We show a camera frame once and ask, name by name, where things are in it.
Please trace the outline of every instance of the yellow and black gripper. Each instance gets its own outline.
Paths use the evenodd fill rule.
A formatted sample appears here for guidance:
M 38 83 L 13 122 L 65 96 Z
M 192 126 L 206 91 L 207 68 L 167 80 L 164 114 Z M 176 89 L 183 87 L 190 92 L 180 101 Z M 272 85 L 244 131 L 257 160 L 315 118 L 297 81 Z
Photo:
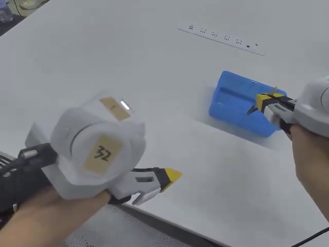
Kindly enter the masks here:
M 275 90 L 276 88 L 273 89 L 273 91 L 269 94 L 256 94 L 255 96 L 256 103 L 249 109 L 247 115 L 250 115 L 251 113 L 257 110 L 259 110 L 261 113 L 264 114 L 265 109 L 268 109 L 268 112 L 272 112 L 273 114 L 273 111 L 269 107 L 272 104 L 279 104 L 280 108 L 284 108 L 293 112 L 295 109 L 295 104 L 292 103 L 293 99 L 283 94 L 275 93 Z M 287 134 L 290 134 L 291 124 L 286 123 L 282 118 L 280 118 L 279 122 L 272 122 L 275 119 L 272 118 L 272 114 L 270 114 L 269 116 L 267 116 L 268 114 L 264 114 L 264 115 L 267 118 L 267 120 L 269 120 L 272 124 L 278 125 L 279 128 L 281 128 Z

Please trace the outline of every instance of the yellow tip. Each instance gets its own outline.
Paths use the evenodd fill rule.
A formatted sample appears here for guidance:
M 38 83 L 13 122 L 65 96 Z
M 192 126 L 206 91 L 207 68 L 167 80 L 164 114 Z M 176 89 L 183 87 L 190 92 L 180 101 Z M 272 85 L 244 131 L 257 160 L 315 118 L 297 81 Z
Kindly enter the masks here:
M 256 106 L 259 111 L 262 111 L 263 101 L 271 97 L 266 94 L 256 94 Z
M 279 97 L 283 97 L 284 94 L 277 94 L 277 93 L 275 93 L 275 94 L 273 94 L 273 96 L 279 98 Z
M 176 171 L 171 168 L 165 168 L 166 174 L 169 177 L 170 183 L 161 191 L 164 192 L 170 185 L 172 185 L 177 179 L 179 179 L 182 176 L 182 173 L 180 171 Z

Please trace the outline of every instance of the white light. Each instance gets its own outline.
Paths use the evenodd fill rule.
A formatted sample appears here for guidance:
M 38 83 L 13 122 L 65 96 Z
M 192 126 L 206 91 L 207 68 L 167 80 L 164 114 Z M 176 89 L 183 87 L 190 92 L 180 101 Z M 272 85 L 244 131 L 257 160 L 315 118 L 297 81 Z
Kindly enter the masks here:
M 124 101 L 120 101 L 120 103 L 123 105 L 124 108 L 126 108 L 127 110 L 129 110 L 129 106 L 124 102 Z

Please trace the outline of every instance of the hand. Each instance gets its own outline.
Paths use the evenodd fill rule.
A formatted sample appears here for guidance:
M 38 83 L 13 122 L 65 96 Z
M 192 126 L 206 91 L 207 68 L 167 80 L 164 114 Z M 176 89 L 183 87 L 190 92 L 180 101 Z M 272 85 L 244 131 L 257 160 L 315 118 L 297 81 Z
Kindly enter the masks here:
M 297 177 L 329 221 L 329 139 L 301 126 L 291 136 Z
M 0 231 L 3 246 L 53 247 L 105 206 L 110 195 L 64 200 L 54 188 L 46 188 L 20 206 Z

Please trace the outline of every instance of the white device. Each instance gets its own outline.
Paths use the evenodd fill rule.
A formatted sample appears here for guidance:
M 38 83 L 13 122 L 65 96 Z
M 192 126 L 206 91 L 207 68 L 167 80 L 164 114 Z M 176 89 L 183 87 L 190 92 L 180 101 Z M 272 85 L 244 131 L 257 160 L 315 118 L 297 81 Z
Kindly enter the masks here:
M 57 163 L 42 171 L 61 197 L 89 198 L 108 189 L 117 199 L 140 193 L 133 203 L 141 204 L 173 182 L 168 171 L 174 180 L 180 177 L 167 169 L 163 182 L 158 171 L 133 170 L 145 151 L 144 136 L 145 123 L 131 106 L 103 92 L 78 108 L 36 121 L 25 145 L 50 143 L 58 153 Z

